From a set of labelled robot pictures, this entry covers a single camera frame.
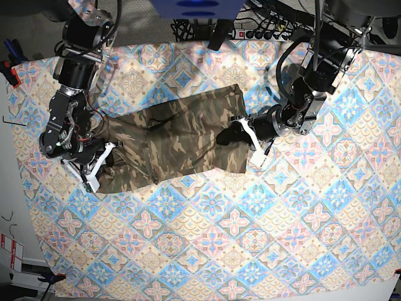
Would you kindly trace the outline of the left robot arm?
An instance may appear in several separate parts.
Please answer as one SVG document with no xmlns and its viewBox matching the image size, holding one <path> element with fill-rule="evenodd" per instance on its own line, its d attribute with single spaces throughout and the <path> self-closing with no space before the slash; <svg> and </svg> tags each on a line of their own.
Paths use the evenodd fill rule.
<svg viewBox="0 0 401 301">
<path fill-rule="evenodd" d="M 232 124 L 217 136 L 219 145 L 234 142 L 253 145 L 254 159 L 262 163 L 268 154 L 262 141 L 274 142 L 290 130 L 305 135 L 310 130 L 326 96 L 336 90 L 335 80 L 349 69 L 363 50 L 399 55 L 400 47 L 388 45 L 372 34 L 372 24 L 381 19 L 386 31 L 400 19 L 400 1 L 315 1 L 315 13 L 295 10 L 280 1 L 246 1 L 248 10 L 264 19 L 251 31 L 254 38 L 279 38 L 284 26 L 292 44 L 279 58 L 275 77 L 286 105 L 274 105 L 260 117 L 234 117 Z M 300 44 L 308 51 L 299 68 L 299 76 L 286 89 L 282 65 Z"/>
</svg>

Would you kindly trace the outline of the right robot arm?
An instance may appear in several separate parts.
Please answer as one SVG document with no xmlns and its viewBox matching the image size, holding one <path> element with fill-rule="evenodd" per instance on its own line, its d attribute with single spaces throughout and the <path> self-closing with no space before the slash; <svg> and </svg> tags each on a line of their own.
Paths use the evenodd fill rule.
<svg viewBox="0 0 401 301">
<path fill-rule="evenodd" d="M 48 123 L 39 149 L 59 159 L 88 193 L 100 187 L 97 174 L 111 166 L 112 150 L 121 142 L 102 138 L 105 115 L 90 102 L 106 65 L 121 16 L 98 7 L 97 1 L 55 1 L 44 15 L 65 25 L 55 47 L 59 60 L 53 73 L 60 88 L 49 101 Z"/>
</svg>

